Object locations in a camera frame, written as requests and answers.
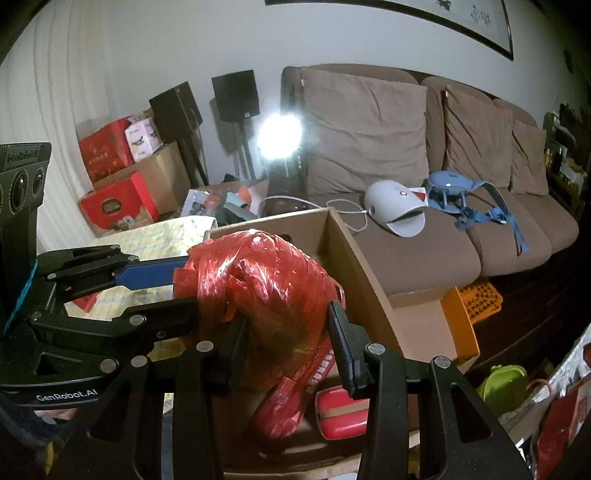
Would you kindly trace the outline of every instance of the red gift box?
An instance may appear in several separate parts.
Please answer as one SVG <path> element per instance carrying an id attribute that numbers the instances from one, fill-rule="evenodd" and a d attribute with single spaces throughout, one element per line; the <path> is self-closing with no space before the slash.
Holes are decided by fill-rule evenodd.
<path id="1" fill-rule="evenodd" d="M 139 171 L 84 195 L 79 205 L 99 236 L 149 225 L 160 215 Z"/>
<path id="2" fill-rule="evenodd" d="M 134 164 L 125 138 L 125 129 L 130 125 L 129 120 L 122 118 L 78 142 L 92 183 Z"/>

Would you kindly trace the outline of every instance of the red object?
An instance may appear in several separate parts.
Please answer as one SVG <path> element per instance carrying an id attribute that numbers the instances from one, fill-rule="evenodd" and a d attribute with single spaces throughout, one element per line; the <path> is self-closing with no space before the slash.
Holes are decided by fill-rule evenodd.
<path id="1" fill-rule="evenodd" d="M 424 194 L 423 192 L 413 192 L 419 200 L 421 200 L 422 202 L 425 201 L 425 198 L 427 198 L 427 195 Z"/>
<path id="2" fill-rule="evenodd" d="M 586 390 L 581 387 L 588 385 L 590 380 L 591 374 L 571 387 L 565 397 L 552 402 L 538 439 L 538 470 L 535 480 L 544 480 L 554 470 L 577 435 L 578 428 L 589 412 L 586 397 L 588 391 L 580 395 L 581 391 Z"/>
<path id="3" fill-rule="evenodd" d="M 74 304 L 79 306 L 82 310 L 86 313 L 92 310 L 92 307 L 95 306 L 96 298 L 99 296 L 99 293 L 93 293 L 92 295 L 87 295 L 86 297 L 82 297 L 81 299 L 74 300 Z"/>
<path id="4" fill-rule="evenodd" d="M 125 138 L 125 129 L 130 125 L 129 120 L 122 118 L 78 142 L 82 161 L 92 183 L 134 164 Z"/>
<path id="5" fill-rule="evenodd" d="M 242 384 L 266 391 L 283 377 L 299 378 L 327 339 L 330 301 L 345 305 L 341 286 L 292 244 L 256 230 L 208 240 L 188 253 L 173 283 L 175 298 L 199 299 L 191 343 L 211 337 L 239 309 L 251 320 Z"/>
<path id="6" fill-rule="evenodd" d="M 591 367 L 591 343 L 588 343 L 583 347 L 583 359 L 588 366 Z"/>
<path id="7" fill-rule="evenodd" d="M 369 400 L 352 400 L 343 387 L 316 394 L 316 416 L 326 440 L 342 440 L 365 434 Z"/>
<path id="8" fill-rule="evenodd" d="M 88 193 L 79 204 L 99 236 L 149 225 L 160 215 L 139 171 L 126 180 Z"/>
<path id="9" fill-rule="evenodd" d="M 316 387 L 334 364 L 335 355 L 330 340 L 326 339 L 312 363 L 294 378 L 284 377 L 267 394 L 252 415 L 242 435 L 242 444 L 257 455 L 278 460 L 314 398 Z"/>

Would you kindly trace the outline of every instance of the red bag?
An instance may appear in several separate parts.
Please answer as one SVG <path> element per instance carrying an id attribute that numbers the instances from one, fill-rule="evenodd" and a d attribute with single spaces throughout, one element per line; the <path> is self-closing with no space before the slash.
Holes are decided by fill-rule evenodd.
<path id="1" fill-rule="evenodd" d="M 320 382 L 335 364 L 335 354 L 326 339 L 313 362 L 302 367 L 294 378 L 284 377 L 252 415 L 242 435 L 242 444 L 257 456 L 279 460 L 289 447 L 306 408 Z"/>
<path id="2" fill-rule="evenodd" d="M 341 286 L 310 257 L 282 238 L 250 230 L 209 240 L 189 250 L 174 272 L 174 297 L 199 298 L 199 331 L 192 342 L 233 318 L 251 319 L 242 384 L 265 391 L 295 378 L 327 339 L 328 304 Z"/>

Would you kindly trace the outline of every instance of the blue strap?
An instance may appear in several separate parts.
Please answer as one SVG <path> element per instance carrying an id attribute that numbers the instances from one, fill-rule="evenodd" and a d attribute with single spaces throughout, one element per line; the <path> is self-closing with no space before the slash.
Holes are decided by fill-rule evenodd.
<path id="1" fill-rule="evenodd" d="M 429 199 L 429 205 L 433 208 L 441 210 L 442 212 L 449 213 L 451 215 L 456 216 L 456 228 L 460 231 L 465 231 L 467 228 L 470 228 L 475 223 L 486 223 L 486 222 L 502 222 L 506 223 L 511 227 L 513 230 L 513 234 L 515 236 L 515 241 L 517 243 L 517 255 L 521 255 L 522 253 L 528 252 L 530 250 L 529 246 L 527 245 L 523 233 L 521 233 L 521 229 L 519 225 L 517 225 L 517 220 L 509 211 L 509 207 L 505 202 L 505 199 L 501 196 L 500 192 L 496 189 L 496 187 L 483 180 L 478 181 L 468 181 L 467 179 L 463 180 L 466 181 L 465 186 L 467 187 L 466 190 L 462 190 L 459 194 L 461 205 L 458 206 L 457 204 L 449 201 L 449 190 L 446 187 L 436 186 L 431 183 L 430 180 L 427 181 L 427 196 Z M 493 198 L 496 202 L 498 207 L 492 208 L 485 214 L 482 214 L 476 210 L 471 209 L 466 205 L 466 195 L 470 192 L 473 192 L 477 188 L 483 187 Z M 431 192 L 435 194 L 441 195 L 441 199 L 435 197 L 435 195 L 431 195 Z"/>
<path id="2" fill-rule="evenodd" d="M 31 274 L 29 275 L 27 282 L 25 283 L 24 287 L 22 288 L 21 294 L 17 298 L 17 302 L 14 306 L 12 313 L 10 314 L 10 317 L 8 317 L 6 324 L 4 324 L 4 331 L 2 332 L 2 336 L 6 335 L 6 332 L 8 331 L 10 324 L 14 320 L 14 317 L 17 316 L 18 311 L 21 309 L 22 302 L 25 301 L 27 293 L 29 293 L 29 289 L 31 288 L 31 284 L 33 283 L 33 278 L 35 277 L 36 270 L 37 270 L 37 260 L 35 260 L 35 264 L 33 265 L 33 268 L 31 269 Z"/>

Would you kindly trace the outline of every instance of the framed picture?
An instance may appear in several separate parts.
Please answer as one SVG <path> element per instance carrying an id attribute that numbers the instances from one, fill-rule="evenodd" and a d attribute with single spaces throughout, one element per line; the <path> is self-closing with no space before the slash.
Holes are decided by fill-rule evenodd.
<path id="1" fill-rule="evenodd" d="M 513 60 L 504 0 L 265 0 L 265 3 L 333 3 L 393 10 L 452 28 Z"/>

